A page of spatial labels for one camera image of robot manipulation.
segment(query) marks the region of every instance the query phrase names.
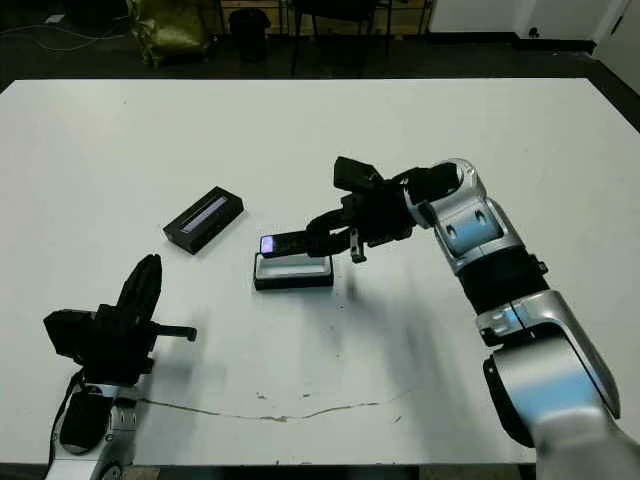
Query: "dark floor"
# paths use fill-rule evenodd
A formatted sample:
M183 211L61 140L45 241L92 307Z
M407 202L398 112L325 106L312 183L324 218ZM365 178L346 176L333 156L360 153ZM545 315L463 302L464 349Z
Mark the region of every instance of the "dark floor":
M0 92L13 80L25 78L291 78L293 43L287 37L270 38L269 56L260 63L242 61L233 41L224 37L214 44L207 62L196 59L153 69L142 63L128 34L66 53L44 50L34 40L57 48L86 40L42 28L2 35L11 27L41 24L49 13L60 11L48 0L31 2L29 7L24 2L0 7ZM126 33L126 19L83 33L103 34L109 29L110 34ZM424 37L393 40L387 52L379 37L369 41L334 37L318 42L304 39L296 69L296 78L474 77L586 77L640 131L640 97L584 52L516 50L506 43L436 44Z

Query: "chair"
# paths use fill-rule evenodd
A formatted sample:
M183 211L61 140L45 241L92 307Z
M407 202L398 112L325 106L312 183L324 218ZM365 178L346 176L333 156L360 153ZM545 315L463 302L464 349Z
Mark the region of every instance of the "chair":
M300 40L300 24L302 15L311 15L313 21L313 35L318 36L316 17L346 20L358 24L360 35L362 24L367 22L367 35L371 35L373 20L378 0L292 0L295 15L295 37L293 43L293 58L291 60L291 76L295 75L298 59L298 43ZM386 44L389 47L391 33L391 6L392 0L384 4L387 7L387 35Z

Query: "yellow bag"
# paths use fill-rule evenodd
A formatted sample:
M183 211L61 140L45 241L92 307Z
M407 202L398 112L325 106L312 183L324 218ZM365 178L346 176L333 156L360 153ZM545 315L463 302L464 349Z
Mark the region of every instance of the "yellow bag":
M127 0L127 6L146 64L158 67L170 57L206 56L215 33L211 0Z

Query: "black cable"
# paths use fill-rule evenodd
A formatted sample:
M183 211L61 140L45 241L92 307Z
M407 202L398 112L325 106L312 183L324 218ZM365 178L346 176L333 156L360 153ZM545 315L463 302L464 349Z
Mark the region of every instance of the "black cable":
M69 385L67 386L67 391L64 394L64 399L62 400L62 403L58 407L56 416L53 419L53 425L51 425L51 433L49 434L49 462L47 463L47 469L45 470L44 475L42 476L43 480L47 478L47 475L49 475L49 470L51 469L51 465L53 464L53 457L55 455L55 442L53 441L53 432L56 429L56 424L58 423L58 420L60 420L60 417L64 413L64 409L67 405L67 401L69 400L69 397L73 393L73 389L75 388L76 385L82 382L83 373L84 371L81 368L71 376L71 379L69 380Z

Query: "scratch mark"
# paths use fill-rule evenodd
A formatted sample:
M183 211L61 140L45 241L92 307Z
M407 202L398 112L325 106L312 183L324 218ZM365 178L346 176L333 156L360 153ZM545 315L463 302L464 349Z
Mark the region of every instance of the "scratch mark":
M331 407L331 408L324 408L322 410L318 410L317 412L312 412L309 413L307 415L281 415L279 417L275 417L272 415L266 415L266 416L251 416L251 415L235 415L232 413L225 413L225 412L215 412L215 411L211 411L211 410L203 410L200 408L192 408L192 407L186 407L184 405L176 405L173 403L165 403L165 402L158 402L155 400L150 400L148 398L141 398L140 401L143 403L147 403L149 405L156 405L158 407L167 407L167 408L173 408L176 410L182 410L184 412L190 412L190 413L200 413L202 415L209 415L211 417L224 417L224 418L235 418L238 420L257 420L257 421L267 421L267 422L276 422L276 423L287 423L289 420L308 420L310 418L313 417L318 417L320 415L326 415L327 413L332 413L332 412L339 412L342 410L351 410L354 408L363 408L363 407L377 407L380 405L386 405L388 403L394 402L406 395L408 395L409 393L411 393L413 390L415 390L417 387L411 387L408 390L405 390L404 392L396 395L395 397L383 401L383 402L361 402L361 403L353 403L350 405L340 405L337 407ZM400 418L402 418L402 416L398 417L393 423L397 422L400 420Z

